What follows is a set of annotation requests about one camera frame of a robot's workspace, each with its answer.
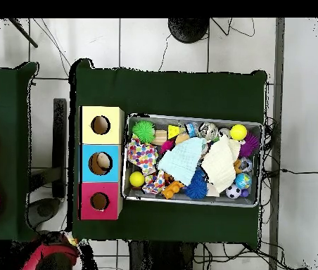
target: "dark green table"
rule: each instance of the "dark green table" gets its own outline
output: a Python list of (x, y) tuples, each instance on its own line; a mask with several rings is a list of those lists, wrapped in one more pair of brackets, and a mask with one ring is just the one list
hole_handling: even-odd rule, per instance
[(147, 113), (263, 123), (263, 71), (231, 73), (100, 70), (79, 60), (70, 70), (69, 200), (74, 199), (72, 233), (77, 238), (236, 242), (257, 247), (259, 207), (214, 207), (124, 201), (117, 221), (77, 219), (78, 107), (118, 106)]
[(28, 192), (28, 91), (36, 63), (0, 68), (0, 240), (30, 240)]

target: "circular hole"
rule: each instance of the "circular hole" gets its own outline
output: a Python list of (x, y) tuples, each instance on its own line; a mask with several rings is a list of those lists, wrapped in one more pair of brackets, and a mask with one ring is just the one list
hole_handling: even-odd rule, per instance
[(96, 210), (105, 210), (109, 205), (109, 198), (105, 193), (95, 193), (90, 198), (91, 206)]
[(110, 122), (105, 116), (96, 116), (90, 126), (96, 134), (106, 134), (110, 129)]
[(113, 161), (105, 152), (94, 153), (89, 159), (89, 169), (95, 175), (105, 175), (112, 167)]

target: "colorful polka dot cloth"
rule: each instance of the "colorful polka dot cloth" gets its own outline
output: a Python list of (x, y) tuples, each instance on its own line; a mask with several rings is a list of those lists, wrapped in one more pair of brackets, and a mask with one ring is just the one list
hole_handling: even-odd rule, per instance
[(164, 171), (160, 170), (158, 175), (153, 174), (146, 176), (145, 183), (146, 184), (143, 186), (143, 191), (145, 193), (157, 195), (165, 187)]
[(156, 146), (140, 143), (136, 134), (133, 134), (132, 140), (127, 147), (127, 157), (130, 162), (141, 168), (143, 175), (146, 176), (154, 168), (158, 158)]

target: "yellow cube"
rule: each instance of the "yellow cube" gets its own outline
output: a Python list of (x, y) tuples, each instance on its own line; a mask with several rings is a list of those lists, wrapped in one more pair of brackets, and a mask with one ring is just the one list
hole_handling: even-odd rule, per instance
[(85, 106), (82, 109), (82, 143), (122, 143), (124, 112), (119, 107)]

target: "green spiky ball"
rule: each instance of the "green spiky ball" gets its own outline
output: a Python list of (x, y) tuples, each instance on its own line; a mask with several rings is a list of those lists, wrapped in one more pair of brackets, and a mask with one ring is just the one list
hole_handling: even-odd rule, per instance
[(139, 121), (133, 127), (133, 133), (136, 134), (142, 143), (151, 143), (154, 140), (154, 126), (149, 121)]

